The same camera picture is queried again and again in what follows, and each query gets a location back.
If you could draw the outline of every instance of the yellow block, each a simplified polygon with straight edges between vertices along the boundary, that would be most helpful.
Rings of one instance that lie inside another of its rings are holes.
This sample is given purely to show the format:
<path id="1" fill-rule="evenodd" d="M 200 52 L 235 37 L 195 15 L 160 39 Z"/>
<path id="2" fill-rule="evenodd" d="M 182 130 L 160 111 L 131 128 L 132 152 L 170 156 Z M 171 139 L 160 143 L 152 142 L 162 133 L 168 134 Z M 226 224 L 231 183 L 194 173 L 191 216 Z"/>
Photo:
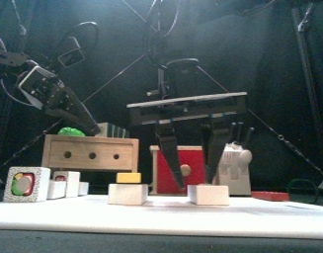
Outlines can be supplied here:
<path id="1" fill-rule="evenodd" d="M 117 173 L 116 174 L 117 184 L 140 184 L 142 183 L 142 173 Z"/>

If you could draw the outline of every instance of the black backdrop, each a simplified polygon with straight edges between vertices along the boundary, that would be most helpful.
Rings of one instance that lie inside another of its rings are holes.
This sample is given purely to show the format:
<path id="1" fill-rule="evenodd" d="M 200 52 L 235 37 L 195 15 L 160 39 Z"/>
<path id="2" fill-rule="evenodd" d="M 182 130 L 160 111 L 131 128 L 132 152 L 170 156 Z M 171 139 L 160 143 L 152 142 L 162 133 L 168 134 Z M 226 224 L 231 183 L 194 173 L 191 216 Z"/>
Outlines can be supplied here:
<path id="1" fill-rule="evenodd" d="M 28 30 L 24 52 L 45 65 L 55 45 L 76 24 L 97 24 L 99 44 L 85 61 L 61 71 L 60 79 L 71 87 L 95 120 L 131 130 L 140 140 L 139 170 L 146 183 L 152 181 L 150 145 L 156 144 L 154 126 L 129 127 L 127 104 L 148 101 L 146 93 L 158 88 L 158 69 L 140 56 L 147 14 L 152 0 L 16 1 L 20 21 Z M 314 78 L 315 103 L 304 79 L 298 35 L 288 1 L 275 3 L 256 15 L 224 15 L 216 1 L 182 1 L 175 27 L 167 41 L 167 58 L 196 57 L 198 82 L 203 94 L 248 92 L 248 108 L 262 121 L 299 148 L 323 169 L 323 2 L 314 4 L 310 28 L 302 35 Z M 298 8 L 303 14 L 307 4 Z M 16 51 L 20 36 L 11 1 L 0 1 L 0 37 Z M 92 34 L 84 32 L 80 42 L 88 44 Z M 12 77 L 5 81 L 15 90 Z M 319 111 L 319 122 L 313 114 Z M 286 147 L 263 122 L 248 114 L 247 122 L 256 128 L 250 149 L 254 153 L 251 181 L 254 189 L 283 189 L 294 178 L 319 184 L 322 177 Z M 0 88 L 0 165 L 37 136 L 55 118 L 24 107 L 5 97 Z M 64 127 L 59 125 L 49 133 Z M 198 121 L 175 124 L 178 143 L 200 144 Z M 1 170 L 5 179 L 9 166 L 41 164 L 44 139 L 21 152 Z M 112 175 L 84 175 L 92 185 L 105 185 Z"/>

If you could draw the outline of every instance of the white cube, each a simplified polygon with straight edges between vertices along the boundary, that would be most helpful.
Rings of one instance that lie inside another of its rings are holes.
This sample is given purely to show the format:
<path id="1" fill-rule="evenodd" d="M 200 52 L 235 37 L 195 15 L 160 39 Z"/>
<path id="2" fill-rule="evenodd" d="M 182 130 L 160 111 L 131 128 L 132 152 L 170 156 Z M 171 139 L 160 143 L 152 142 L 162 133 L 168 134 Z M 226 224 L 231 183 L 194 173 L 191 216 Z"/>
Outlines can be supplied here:
<path id="1" fill-rule="evenodd" d="M 199 206 L 227 206 L 230 204 L 227 186 L 188 185 L 187 196 L 190 201 Z"/>
<path id="2" fill-rule="evenodd" d="M 147 201 L 148 185 L 109 184 L 108 204 L 137 206 Z"/>
<path id="3" fill-rule="evenodd" d="M 51 169 L 45 167 L 11 167 L 4 202 L 43 202 L 48 197 Z"/>
<path id="4" fill-rule="evenodd" d="M 55 181 L 65 181 L 65 194 L 67 198 L 77 197 L 79 194 L 79 183 L 80 183 L 80 172 L 76 171 L 55 171 Z"/>
<path id="5" fill-rule="evenodd" d="M 79 195 L 85 196 L 88 194 L 88 188 L 89 188 L 89 183 L 88 182 L 80 182 L 79 183 Z"/>
<path id="6" fill-rule="evenodd" d="M 63 198 L 65 195 L 65 181 L 51 180 L 48 200 Z"/>

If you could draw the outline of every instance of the table surface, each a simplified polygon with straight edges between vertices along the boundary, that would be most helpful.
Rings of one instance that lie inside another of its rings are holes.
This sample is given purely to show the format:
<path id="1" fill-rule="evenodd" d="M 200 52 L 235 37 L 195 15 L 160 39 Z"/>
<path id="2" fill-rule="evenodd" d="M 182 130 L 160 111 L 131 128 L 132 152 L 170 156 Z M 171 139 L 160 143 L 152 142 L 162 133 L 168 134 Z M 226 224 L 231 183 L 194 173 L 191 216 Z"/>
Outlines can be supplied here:
<path id="1" fill-rule="evenodd" d="M 119 234 L 323 239 L 323 207 L 231 198 L 196 206 L 187 197 L 148 196 L 142 206 L 88 195 L 41 203 L 0 202 L 0 229 Z"/>

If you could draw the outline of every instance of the wooden crate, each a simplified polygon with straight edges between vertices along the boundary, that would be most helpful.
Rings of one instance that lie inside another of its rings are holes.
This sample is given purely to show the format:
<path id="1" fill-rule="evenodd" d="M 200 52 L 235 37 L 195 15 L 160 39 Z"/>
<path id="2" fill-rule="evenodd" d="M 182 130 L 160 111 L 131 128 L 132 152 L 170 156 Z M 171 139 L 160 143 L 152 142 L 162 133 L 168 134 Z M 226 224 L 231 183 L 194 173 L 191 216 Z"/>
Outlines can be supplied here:
<path id="1" fill-rule="evenodd" d="M 48 134 L 41 165 L 57 169 L 137 172 L 139 140 Z"/>

